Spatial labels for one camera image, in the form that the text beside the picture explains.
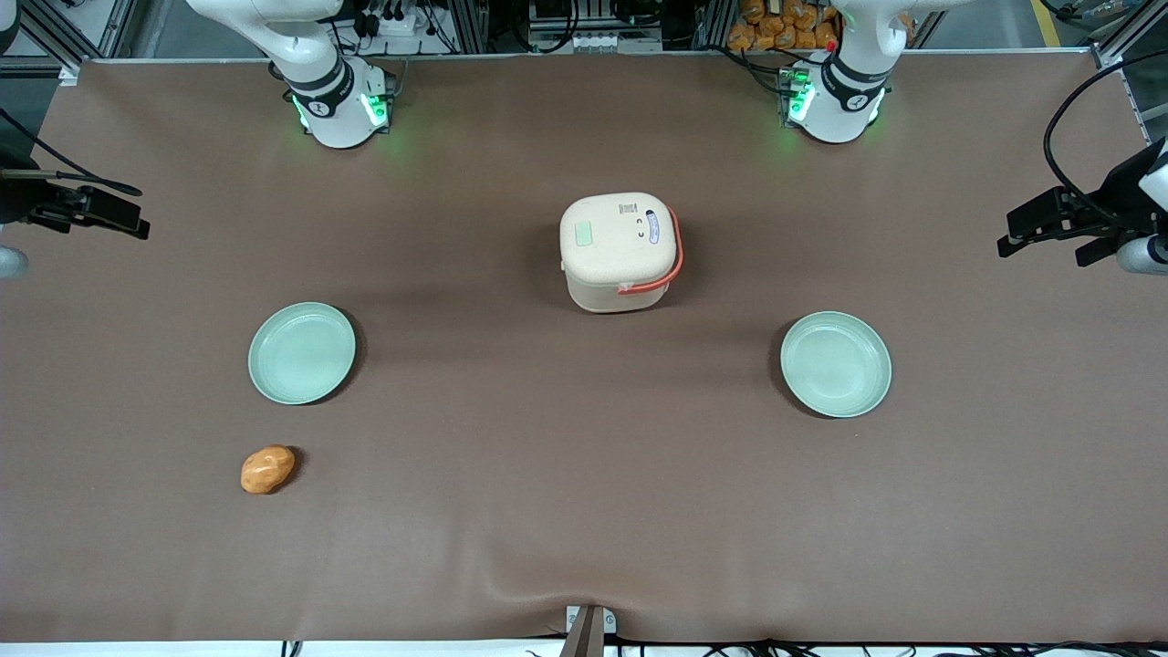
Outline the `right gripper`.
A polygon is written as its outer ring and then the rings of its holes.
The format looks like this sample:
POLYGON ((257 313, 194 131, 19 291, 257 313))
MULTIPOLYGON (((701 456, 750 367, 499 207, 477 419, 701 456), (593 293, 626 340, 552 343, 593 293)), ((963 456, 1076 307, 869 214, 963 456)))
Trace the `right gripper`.
MULTIPOLYGON (((1 145, 1 170, 40 171, 37 162, 22 152, 1 145)), ((53 203, 54 187, 41 179, 1 179, 1 224, 25 222, 69 234, 77 224, 100 227, 137 240, 150 238, 150 221, 141 208, 104 191, 79 191, 79 219, 69 205, 53 203)))

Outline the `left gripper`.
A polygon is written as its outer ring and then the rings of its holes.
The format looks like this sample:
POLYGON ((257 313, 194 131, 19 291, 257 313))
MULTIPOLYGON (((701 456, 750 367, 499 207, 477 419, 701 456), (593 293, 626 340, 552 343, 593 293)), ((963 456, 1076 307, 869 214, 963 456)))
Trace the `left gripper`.
MULTIPOLYGON (((1118 162, 1099 187, 1099 203, 1113 213, 1114 224, 1139 235, 1164 230, 1164 137, 1118 162)), ((1100 219, 1063 187, 1040 193, 1006 213, 1006 235, 997 238, 997 256, 1007 258, 1026 245, 1097 235, 1100 219)), ((1115 236, 1097 237, 1075 250, 1077 267, 1092 267, 1114 257, 1115 236)))

